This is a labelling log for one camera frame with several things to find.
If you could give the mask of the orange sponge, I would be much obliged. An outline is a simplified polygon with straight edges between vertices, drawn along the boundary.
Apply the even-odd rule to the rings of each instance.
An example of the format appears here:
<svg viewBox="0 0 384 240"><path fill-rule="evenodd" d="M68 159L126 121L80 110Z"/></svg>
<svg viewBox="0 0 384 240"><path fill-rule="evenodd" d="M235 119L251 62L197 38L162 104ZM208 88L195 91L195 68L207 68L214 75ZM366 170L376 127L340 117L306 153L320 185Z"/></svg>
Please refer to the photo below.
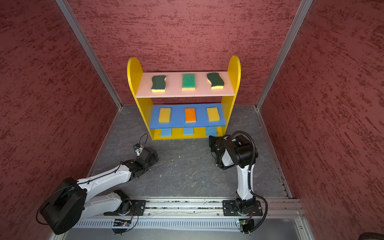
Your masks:
<svg viewBox="0 0 384 240"><path fill-rule="evenodd" d="M185 108L185 122L186 123L196 123L196 110L195 108Z"/></svg>

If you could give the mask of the yellow sponge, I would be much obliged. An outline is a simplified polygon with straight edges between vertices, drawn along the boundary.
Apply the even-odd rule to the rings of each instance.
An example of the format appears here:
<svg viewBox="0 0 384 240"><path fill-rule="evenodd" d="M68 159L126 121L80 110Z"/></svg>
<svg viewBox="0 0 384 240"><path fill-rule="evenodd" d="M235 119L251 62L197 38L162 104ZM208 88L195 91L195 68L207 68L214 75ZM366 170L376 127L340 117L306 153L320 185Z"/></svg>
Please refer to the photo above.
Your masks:
<svg viewBox="0 0 384 240"><path fill-rule="evenodd" d="M171 120L171 112L171 108L160 108L158 122L169 123Z"/></svg>
<svg viewBox="0 0 384 240"><path fill-rule="evenodd" d="M209 122L218 122L221 119L217 107L207 108L207 114Z"/></svg>

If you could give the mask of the dark green wavy sponge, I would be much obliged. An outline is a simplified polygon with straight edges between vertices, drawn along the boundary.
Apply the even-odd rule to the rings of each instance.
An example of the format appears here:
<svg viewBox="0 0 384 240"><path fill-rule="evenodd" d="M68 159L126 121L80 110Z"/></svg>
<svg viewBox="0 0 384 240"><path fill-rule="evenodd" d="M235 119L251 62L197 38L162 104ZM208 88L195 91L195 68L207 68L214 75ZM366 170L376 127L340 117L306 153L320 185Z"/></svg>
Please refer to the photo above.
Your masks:
<svg viewBox="0 0 384 240"><path fill-rule="evenodd" d="M225 82L220 77L219 73L208 73L207 74L207 80L211 84L211 89L212 90L217 90L217 89L223 89L224 88Z"/></svg>
<svg viewBox="0 0 384 240"><path fill-rule="evenodd" d="M166 79L167 76L157 75L152 77L151 91L153 93L162 93L166 90Z"/></svg>

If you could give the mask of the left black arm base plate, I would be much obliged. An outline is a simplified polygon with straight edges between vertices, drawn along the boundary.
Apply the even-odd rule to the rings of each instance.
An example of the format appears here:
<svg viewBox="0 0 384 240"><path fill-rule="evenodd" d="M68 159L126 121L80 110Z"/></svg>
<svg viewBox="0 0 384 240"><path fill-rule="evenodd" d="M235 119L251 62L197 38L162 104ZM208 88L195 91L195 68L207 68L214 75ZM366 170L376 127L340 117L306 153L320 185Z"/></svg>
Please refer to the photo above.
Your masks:
<svg viewBox="0 0 384 240"><path fill-rule="evenodd" d="M116 211L105 212L104 216L132 217L133 215L142 216L145 210L145 200L124 200Z"/></svg>

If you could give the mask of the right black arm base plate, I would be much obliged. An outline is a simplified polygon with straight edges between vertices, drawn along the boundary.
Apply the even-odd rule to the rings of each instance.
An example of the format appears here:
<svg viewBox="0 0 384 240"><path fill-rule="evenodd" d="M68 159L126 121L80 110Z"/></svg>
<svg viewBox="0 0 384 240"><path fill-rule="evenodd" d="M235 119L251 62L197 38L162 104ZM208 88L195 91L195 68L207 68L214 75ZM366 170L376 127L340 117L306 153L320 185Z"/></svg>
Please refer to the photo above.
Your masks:
<svg viewBox="0 0 384 240"><path fill-rule="evenodd" d="M261 207L260 201L255 201L253 205L251 205L246 210L241 210L240 207L237 206L235 200L224 200L223 204L223 213L224 216L243 216L243 217L261 217L263 215L263 210Z"/></svg>

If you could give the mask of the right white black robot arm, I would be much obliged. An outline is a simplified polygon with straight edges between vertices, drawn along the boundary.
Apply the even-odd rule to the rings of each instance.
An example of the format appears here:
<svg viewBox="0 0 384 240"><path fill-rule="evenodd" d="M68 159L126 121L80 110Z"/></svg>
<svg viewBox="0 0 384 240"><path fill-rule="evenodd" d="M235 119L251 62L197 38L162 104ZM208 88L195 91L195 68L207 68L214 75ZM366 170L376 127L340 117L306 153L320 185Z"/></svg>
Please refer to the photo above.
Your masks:
<svg viewBox="0 0 384 240"><path fill-rule="evenodd" d="M257 206L251 178L258 157L255 144L248 134L238 131L232 136L209 136L209 147L220 169L236 167L238 187L235 210L241 215L249 214Z"/></svg>

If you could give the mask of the bright green rectangular sponge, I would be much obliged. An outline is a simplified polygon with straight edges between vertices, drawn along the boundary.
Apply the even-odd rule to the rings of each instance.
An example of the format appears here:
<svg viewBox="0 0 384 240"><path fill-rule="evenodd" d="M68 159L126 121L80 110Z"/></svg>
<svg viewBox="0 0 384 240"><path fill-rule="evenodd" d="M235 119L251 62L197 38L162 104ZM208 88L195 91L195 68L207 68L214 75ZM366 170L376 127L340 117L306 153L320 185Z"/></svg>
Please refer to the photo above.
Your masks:
<svg viewBox="0 0 384 240"><path fill-rule="evenodd" d="M196 89L195 74L183 74L182 90L192 91Z"/></svg>

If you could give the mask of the light blue sponge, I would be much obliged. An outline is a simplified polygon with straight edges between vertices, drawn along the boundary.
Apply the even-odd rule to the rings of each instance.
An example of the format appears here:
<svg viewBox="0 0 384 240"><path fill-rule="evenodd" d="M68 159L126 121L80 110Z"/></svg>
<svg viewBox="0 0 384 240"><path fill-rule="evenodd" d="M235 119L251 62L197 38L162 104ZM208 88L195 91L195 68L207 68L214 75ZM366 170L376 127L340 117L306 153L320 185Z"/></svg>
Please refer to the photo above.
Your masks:
<svg viewBox="0 0 384 240"><path fill-rule="evenodd" d="M172 129L161 129L161 137L171 137L172 136Z"/></svg>
<svg viewBox="0 0 384 240"><path fill-rule="evenodd" d="M217 128L216 127L206 127L206 137L208 138L209 136L216 137L217 134Z"/></svg>
<svg viewBox="0 0 384 240"><path fill-rule="evenodd" d="M183 128L183 135L184 136L194 135L194 128Z"/></svg>

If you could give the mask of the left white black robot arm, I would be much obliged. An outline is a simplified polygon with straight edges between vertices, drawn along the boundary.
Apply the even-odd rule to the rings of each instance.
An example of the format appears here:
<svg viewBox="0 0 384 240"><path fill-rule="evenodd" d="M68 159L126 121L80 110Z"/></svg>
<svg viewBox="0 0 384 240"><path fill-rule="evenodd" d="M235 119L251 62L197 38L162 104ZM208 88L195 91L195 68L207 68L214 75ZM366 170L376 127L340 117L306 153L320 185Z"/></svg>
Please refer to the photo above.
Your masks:
<svg viewBox="0 0 384 240"><path fill-rule="evenodd" d="M139 214L142 206L133 203L122 190L102 195L114 186L139 178L159 161L152 148L136 145L137 157L120 162L119 165L101 174L75 180L64 179L40 206L36 216L42 216L45 225L56 235L63 234L79 221L104 214L130 218Z"/></svg>

